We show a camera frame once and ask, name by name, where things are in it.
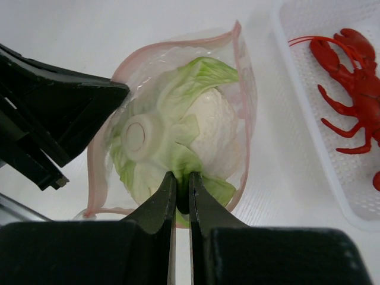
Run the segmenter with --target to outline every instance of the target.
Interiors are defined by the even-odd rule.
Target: white basket
[[[308,42],[293,47],[287,43],[300,36],[332,37],[342,28],[352,28],[373,44],[380,61],[380,1],[288,0],[278,3],[271,13],[271,21],[303,113],[303,118],[296,119],[305,120],[328,184],[344,215],[362,230],[380,231],[380,192],[372,185],[374,174],[380,171],[380,148],[372,140],[372,150],[368,154],[348,155],[335,150],[363,145],[364,132],[360,130],[354,138],[348,139],[322,124],[321,118],[327,118],[333,125],[348,130],[357,119],[336,113],[320,95],[317,84],[324,86],[336,101],[348,106],[352,101],[342,86],[317,63]],[[345,57],[341,56],[341,60],[351,68]]]

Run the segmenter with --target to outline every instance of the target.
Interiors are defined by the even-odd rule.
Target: plastic red lobster
[[[358,31],[344,28],[342,34],[334,38],[322,36],[298,37],[290,41],[290,46],[310,40],[310,50],[319,64],[346,89],[353,105],[348,107],[330,98],[325,89],[318,85],[319,92],[326,102],[339,114],[358,118],[357,124],[349,131],[344,131],[326,119],[323,124],[338,135],[352,138],[358,130],[365,129],[365,143],[356,148],[337,148],[346,154],[362,154],[371,150],[371,139],[374,138],[380,146],[380,79],[376,76],[375,50],[369,41]],[[350,58],[354,67],[353,73],[339,61],[338,55],[331,49],[329,43],[339,45]],[[380,191],[380,172],[373,178],[374,187]]]

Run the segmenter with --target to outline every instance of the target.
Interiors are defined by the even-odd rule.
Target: plastic bag
[[[226,152],[222,148],[216,149],[211,167],[211,171],[217,172],[215,167],[226,163],[226,159],[230,163],[236,163],[233,173],[229,173],[229,177],[226,179],[236,188],[236,192],[226,208],[229,211],[235,208],[245,189],[248,177],[251,136],[257,108],[254,74],[242,36],[242,28],[238,22],[232,31],[216,37],[161,42],[142,47],[120,64],[112,81],[127,84],[131,92],[120,108],[100,128],[88,146],[88,205],[76,216],[76,219],[96,219],[97,216],[101,216],[98,215],[100,213],[128,215],[144,201],[144,197],[133,199],[126,190],[127,185],[118,181],[120,177],[113,170],[113,164],[116,161],[111,158],[110,146],[115,137],[115,129],[120,128],[119,122],[128,116],[128,110],[133,108],[131,105],[134,100],[144,100],[145,105],[155,104],[154,95],[149,91],[162,90],[165,88],[166,74],[170,74],[194,60],[197,61],[201,57],[218,59],[222,63],[236,68],[236,74],[238,74],[238,82],[221,85],[217,88],[229,102],[229,106],[233,108],[237,117],[234,142],[239,148],[239,157],[225,158]],[[110,216],[99,218],[113,219]]]

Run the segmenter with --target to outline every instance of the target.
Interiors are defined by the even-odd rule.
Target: white table
[[[131,52],[149,43],[199,30],[229,30],[235,19],[245,27],[246,41],[259,91],[256,130],[252,142],[252,166],[242,201],[234,214],[255,226],[334,227],[345,231],[359,247],[373,281],[380,284],[380,233],[365,233],[346,222],[333,195],[311,185],[292,187],[278,162],[281,150],[271,127],[265,101],[265,59],[254,55],[250,27],[267,28],[264,12],[273,1],[265,0],[34,0],[0,1],[0,43],[23,56],[79,72],[111,77]],[[63,172],[70,183],[58,191],[39,191],[9,166],[0,170],[0,191],[55,220],[72,219],[87,203],[87,166],[83,153]],[[189,237],[178,230],[177,284],[190,284]]]

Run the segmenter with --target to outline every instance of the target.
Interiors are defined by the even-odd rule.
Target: plastic toy cabbage
[[[240,162],[238,117],[217,87],[238,81],[234,68],[200,57],[165,72],[154,90],[130,102],[113,129],[110,155],[137,203],[172,171],[179,187],[201,172],[206,189],[228,204],[236,189],[226,179]]]

